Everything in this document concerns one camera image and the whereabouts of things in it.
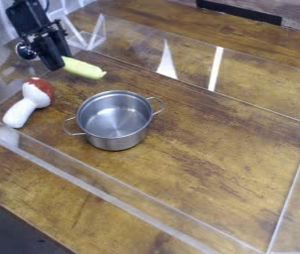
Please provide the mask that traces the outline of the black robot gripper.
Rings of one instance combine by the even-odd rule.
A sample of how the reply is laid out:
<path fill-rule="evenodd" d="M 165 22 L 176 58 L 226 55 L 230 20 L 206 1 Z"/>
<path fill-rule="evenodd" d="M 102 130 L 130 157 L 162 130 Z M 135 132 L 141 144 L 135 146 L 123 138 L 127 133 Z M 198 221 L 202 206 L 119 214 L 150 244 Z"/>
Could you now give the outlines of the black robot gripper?
<path fill-rule="evenodd" d="M 50 20 L 39 0 L 14 0 L 12 5 L 5 9 L 5 14 L 19 37 L 24 41 L 36 37 L 32 49 L 47 69 L 62 68 L 66 65 L 62 57 L 70 57 L 72 52 L 60 20 Z M 51 33 L 51 36 L 40 36 L 47 33 Z"/>

